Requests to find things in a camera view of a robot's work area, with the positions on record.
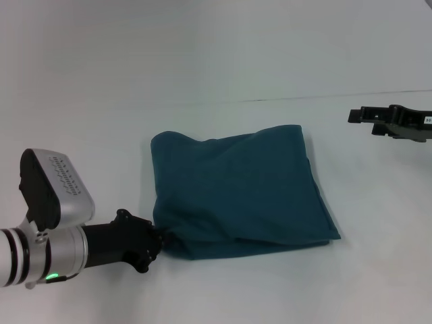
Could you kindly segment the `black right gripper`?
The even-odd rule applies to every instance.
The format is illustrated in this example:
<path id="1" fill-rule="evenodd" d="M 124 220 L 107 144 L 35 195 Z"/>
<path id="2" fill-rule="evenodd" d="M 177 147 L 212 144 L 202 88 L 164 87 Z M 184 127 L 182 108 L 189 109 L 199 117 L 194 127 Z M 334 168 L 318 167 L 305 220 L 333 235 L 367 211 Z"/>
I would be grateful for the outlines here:
<path id="1" fill-rule="evenodd" d="M 374 136 L 389 136 L 415 142 L 431 139 L 431 111 L 419 111 L 401 105 L 361 107 L 350 111 L 348 122 L 374 124 L 371 131 Z"/>

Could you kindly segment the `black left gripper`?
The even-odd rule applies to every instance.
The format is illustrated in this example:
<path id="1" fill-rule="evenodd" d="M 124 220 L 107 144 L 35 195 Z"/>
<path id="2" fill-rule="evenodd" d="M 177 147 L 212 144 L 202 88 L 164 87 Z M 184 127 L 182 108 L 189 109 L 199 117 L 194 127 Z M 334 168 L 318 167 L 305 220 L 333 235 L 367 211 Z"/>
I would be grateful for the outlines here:
<path id="1" fill-rule="evenodd" d="M 106 224 L 85 225 L 88 244 L 86 268 L 112 263 L 127 263 L 146 273 L 157 255 L 172 241 L 166 228 L 155 228 L 151 221 L 135 217 L 125 209 Z"/>

